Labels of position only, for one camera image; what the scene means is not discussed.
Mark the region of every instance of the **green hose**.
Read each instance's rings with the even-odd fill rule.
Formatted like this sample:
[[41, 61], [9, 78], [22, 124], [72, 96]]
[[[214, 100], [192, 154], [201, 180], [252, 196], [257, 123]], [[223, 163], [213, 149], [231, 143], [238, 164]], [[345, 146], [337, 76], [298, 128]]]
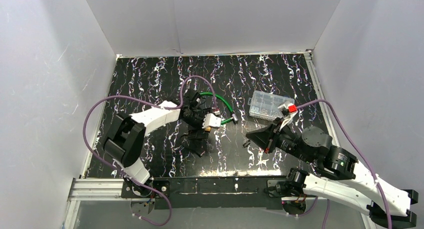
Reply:
[[[212, 96], [212, 92], [200, 92], [200, 95], [201, 96]], [[215, 96], [216, 96], [216, 98], [218, 98], [219, 100], [221, 100], [226, 105], [226, 108], [228, 108], [229, 113], [231, 115], [233, 115], [234, 114], [234, 110], [231, 107], [231, 105], [222, 96], [217, 95], [217, 94], [215, 94]], [[225, 120], [221, 121], [221, 125], [227, 124], [227, 123], [231, 122], [232, 120], [233, 120], [233, 118], [225, 119]]]
[[[201, 96], [212, 96], [212, 92], [200, 92]], [[226, 107], [228, 108], [230, 114], [233, 114], [233, 108], [231, 107], [231, 105], [220, 95], [215, 94], [216, 98], [218, 98], [219, 100], [221, 100]]]
[[227, 124], [227, 123], [231, 122], [232, 120], [233, 120], [232, 118], [225, 119], [225, 120], [221, 121], [221, 125]]

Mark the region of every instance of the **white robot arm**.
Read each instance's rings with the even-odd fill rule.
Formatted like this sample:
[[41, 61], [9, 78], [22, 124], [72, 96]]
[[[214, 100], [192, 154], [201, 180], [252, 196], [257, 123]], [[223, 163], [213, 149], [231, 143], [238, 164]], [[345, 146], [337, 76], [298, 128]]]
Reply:
[[393, 228], [412, 228], [417, 215], [410, 210], [418, 202], [415, 190], [401, 190], [371, 172], [350, 152], [332, 144], [333, 138], [321, 129], [311, 126], [297, 135], [287, 126], [297, 113], [296, 106], [285, 103], [279, 107], [283, 118], [271, 125], [246, 134], [249, 140], [272, 153], [275, 148], [291, 154], [307, 163], [315, 163], [320, 177], [292, 168], [284, 181], [268, 188], [271, 195], [286, 197], [290, 193], [315, 195], [344, 204], [370, 218], [378, 225], [387, 227], [383, 199], [377, 188], [379, 183], [386, 197]]
[[151, 176], [140, 159], [145, 136], [180, 119], [191, 126], [194, 136], [200, 139], [207, 138], [212, 128], [220, 127], [221, 118], [216, 116], [219, 111], [198, 108], [199, 97], [198, 92], [189, 89], [184, 94], [183, 106], [179, 109], [163, 109], [174, 108], [179, 104], [164, 101], [159, 105], [161, 108], [151, 108], [131, 115], [116, 115], [102, 141], [103, 150], [131, 179], [146, 183]]

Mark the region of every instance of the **clear plastic box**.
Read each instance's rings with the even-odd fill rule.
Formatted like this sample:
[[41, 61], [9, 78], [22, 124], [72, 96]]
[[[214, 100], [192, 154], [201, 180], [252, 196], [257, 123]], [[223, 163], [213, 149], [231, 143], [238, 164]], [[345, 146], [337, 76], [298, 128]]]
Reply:
[[267, 121], [281, 118], [283, 114], [278, 109], [278, 106], [286, 101], [295, 103], [295, 100], [289, 97], [255, 90], [248, 103], [250, 105], [249, 116]]

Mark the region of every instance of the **black object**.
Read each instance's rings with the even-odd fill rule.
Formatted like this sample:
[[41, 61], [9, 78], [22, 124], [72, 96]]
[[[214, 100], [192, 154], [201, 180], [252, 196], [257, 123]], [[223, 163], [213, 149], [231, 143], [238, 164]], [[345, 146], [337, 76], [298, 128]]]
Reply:
[[[170, 196], [170, 182], [167, 180], [154, 180], [153, 181], [153, 188], [156, 190], [162, 192], [165, 196]], [[162, 198], [160, 195], [156, 194], [154, 195], [156, 198]]]
[[307, 163], [316, 162], [316, 171], [331, 180], [350, 180], [355, 178], [356, 156], [332, 144], [333, 138], [318, 127], [310, 126], [296, 135], [285, 125], [281, 130], [281, 118], [276, 118], [267, 127], [246, 133], [265, 153], [275, 148]]
[[[170, 99], [170, 101], [176, 105], [180, 104], [180, 102], [175, 98]], [[212, 111], [211, 108], [200, 108], [200, 101], [200, 93], [190, 88], [182, 98], [182, 107], [179, 113], [179, 119], [183, 120], [191, 127], [189, 130], [203, 130], [203, 119], [206, 114]]]
[[[367, 205], [366, 208], [369, 210], [369, 217], [375, 224], [388, 228], [387, 215], [379, 205], [373, 202], [371, 205]], [[407, 216], [391, 216], [393, 229], [406, 229], [417, 226], [417, 214], [410, 210], [408, 210], [406, 214]]]
[[251, 140], [249, 140], [249, 139], [244, 140], [243, 148], [247, 148], [250, 144], [251, 144]]
[[[138, 192], [140, 195], [136, 195], [136, 196], [137, 197], [141, 197], [141, 198], [149, 197], [152, 194], [152, 191], [151, 190], [135, 184], [128, 177], [124, 177], [123, 178], [123, 182], [124, 183], [123, 183], [123, 186], [122, 186], [122, 191], [131, 192], [132, 194], [134, 194], [134, 191], [135, 192]], [[151, 187], [152, 186], [152, 181], [150, 179], [148, 179], [144, 184], [147, 185], [147, 186], [149, 186], [149, 187]]]
[[308, 175], [309, 173], [305, 170], [292, 168], [286, 178], [269, 180], [264, 192], [271, 198], [300, 197], [304, 194], [303, 188]]
[[286, 201], [282, 204], [284, 211], [288, 212], [289, 215], [301, 215], [305, 213], [306, 202], [305, 201]]
[[[186, 137], [187, 144], [183, 145], [185, 148], [202, 157], [206, 153], [206, 145], [209, 137], [209, 130], [203, 129], [203, 120], [205, 116], [211, 113], [211, 108], [200, 108], [201, 95], [193, 89], [188, 89], [183, 97], [183, 104], [179, 113], [179, 119], [188, 124], [188, 133], [181, 136]], [[171, 102], [179, 105], [177, 99], [171, 99]]]
[[[281, 201], [263, 193], [268, 180], [284, 181], [284, 176], [243, 177], [172, 177], [155, 178], [154, 182], [167, 181], [172, 208], [267, 208], [281, 210]], [[123, 194], [123, 198], [135, 195]], [[168, 210], [163, 198], [156, 198], [155, 210]]]
[[125, 168], [129, 167], [140, 157], [145, 132], [143, 123], [137, 123], [129, 115], [118, 114], [103, 137], [103, 150]]
[[[202, 129], [202, 124], [203, 119], [206, 114], [211, 112], [211, 109], [198, 108], [200, 97], [200, 94], [193, 89], [188, 89], [184, 94], [179, 119], [182, 119], [190, 127], [187, 136], [189, 140], [207, 139], [209, 135], [209, 131]], [[180, 104], [176, 100], [172, 101], [177, 105]], [[102, 148], [113, 159], [121, 163], [124, 168], [129, 167], [140, 157], [145, 133], [146, 127], [143, 123], [137, 123], [131, 116], [120, 113], [114, 116], [109, 130], [103, 137]], [[201, 150], [195, 152], [200, 157], [205, 153]]]
[[411, 199], [411, 205], [418, 203], [418, 192], [416, 190], [406, 189], [404, 191], [408, 193], [408, 197]]

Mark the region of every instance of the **red button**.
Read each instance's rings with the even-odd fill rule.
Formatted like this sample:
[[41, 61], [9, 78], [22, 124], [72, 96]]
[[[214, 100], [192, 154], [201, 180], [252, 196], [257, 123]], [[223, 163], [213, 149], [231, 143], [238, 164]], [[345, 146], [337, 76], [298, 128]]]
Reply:
[[294, 113], [294, 112], [296, 112], [298, 109], [296, 108], [296, 106], [295, 105], [291, 105], [291, 106], [289, 106], [288, 107], [288, 112], [289, 113]]

